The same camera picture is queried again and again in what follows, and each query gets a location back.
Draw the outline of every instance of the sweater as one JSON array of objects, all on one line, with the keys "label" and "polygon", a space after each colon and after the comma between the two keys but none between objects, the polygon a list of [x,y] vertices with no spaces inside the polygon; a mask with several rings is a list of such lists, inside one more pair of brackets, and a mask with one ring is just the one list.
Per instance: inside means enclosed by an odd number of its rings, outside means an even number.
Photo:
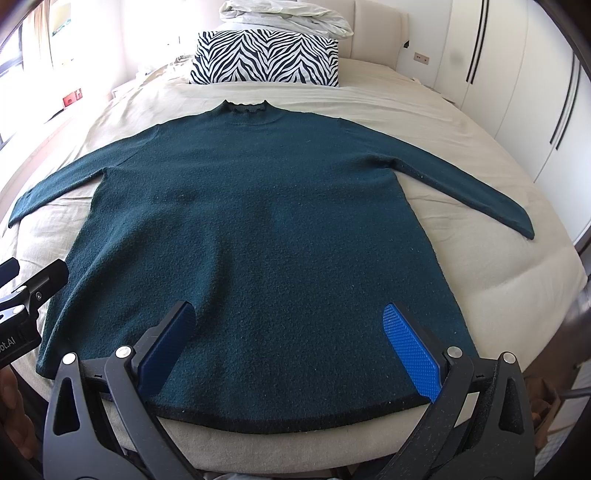
[{"label": "sweater", "polygon": [[244,433],[325,429],[428,402],[382,328],[391,301],[475,348],[394,170],[534,237],[525,210],[353,122],[264,102],[155,125],[26,192],[12,226],[102,176],[52,299],[37,372],[133,345],[177,300],[197,329],[149,406]]}]

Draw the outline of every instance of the bed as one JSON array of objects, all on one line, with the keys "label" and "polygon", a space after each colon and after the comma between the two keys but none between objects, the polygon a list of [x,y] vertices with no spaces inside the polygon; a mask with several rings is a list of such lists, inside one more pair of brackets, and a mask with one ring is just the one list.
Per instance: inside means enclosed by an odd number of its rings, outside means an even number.
[{"label": "bed", "polygon": [[[50,157],[21,193],[82,155],[155,124],[211,110],[222,101],[260,103],[341,117],[416,145],[454,164],[519,203],[529,214],[535,240],[510,229],[417,180],[396,173],[424,228],[445,278],[462,310],[479,355],[516,354],[526,368],[545,347],[586,282],[569,237],[548,201],[521,167],[482,128],[438,93],[398,74],[398,49],[406,19],[371,2],[335,0],[354,25],[353,40],[341,44],[340,88],[302,84],[236,82],[189,85],[189,57],[156,70],[137,88],[116,98],[72,145],[67,157]],[[378,38],[375,19],[395,28]],[[384,47],[383,39],[389,35]],[[0,224],[0,251],[16,257],[21,273],[14,288],[55,258],[67,254],[89,213],[100,180],[63,195],[19,224]],[[41,331],[47,305],[38,320]],[[20,375],[44,398],[51,381],[35,373],[37,351],[14,362]],[[469,415],[467,402],[464,416]],[[107,403],[116,434],[132,448],[114,408]],[[425,406],[369,421],[299,433],[242,434],[161,419],[171,438],[200,469],[272,475],[350,465],[395,452]]]}]

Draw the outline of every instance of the sweater collar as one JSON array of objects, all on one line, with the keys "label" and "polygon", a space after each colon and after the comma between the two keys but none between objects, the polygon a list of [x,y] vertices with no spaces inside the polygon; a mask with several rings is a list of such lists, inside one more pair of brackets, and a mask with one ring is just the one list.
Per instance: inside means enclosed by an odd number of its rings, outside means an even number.
[{"label": "sweater collar", "polygon": [[262,125],[274,122],[282,117],[284,111],[272,106],[266,100],[263,103],[254,105],[236,104],[224,100],[220,105],[210,111],[211,115],[223,115],[228,117],[228,121],[236,124],[255,124]]}]

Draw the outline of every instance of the textured blue pad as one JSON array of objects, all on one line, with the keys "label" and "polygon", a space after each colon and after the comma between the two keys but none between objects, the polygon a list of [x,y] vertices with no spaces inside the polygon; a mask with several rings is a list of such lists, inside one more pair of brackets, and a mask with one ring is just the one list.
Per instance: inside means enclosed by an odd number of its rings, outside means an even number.
[{"label": "textured blue pad", "polygon": [[18,264],[16,258],[9,258],[3,264],[0,265],[0,287],[3,287],[13,278],[16,278],[18,273],[21,271],[21,267]]},{"label": "textured blue pad", "polygon": [[439,366],[394,305],[384,309],[382,321],[384,332],[415,388],[435,402],[441,391]]},{"label": "textured blue pad", "polygon": [[144,400],[160,393],[174,364],[193,336],[195,324],[195,309],[186,303],[138,365],[137,390]]}]

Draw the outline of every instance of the white wardrobe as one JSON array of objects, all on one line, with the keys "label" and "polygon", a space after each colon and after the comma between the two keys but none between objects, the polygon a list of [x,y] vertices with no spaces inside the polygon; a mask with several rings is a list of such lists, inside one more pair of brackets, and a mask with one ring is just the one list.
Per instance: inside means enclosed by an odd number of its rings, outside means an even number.
[{"label": "white wardrobe", "polygon": [[534,179],[573,243],[591,225],[591,82],[534,0],[454,0],[435,90]]}]

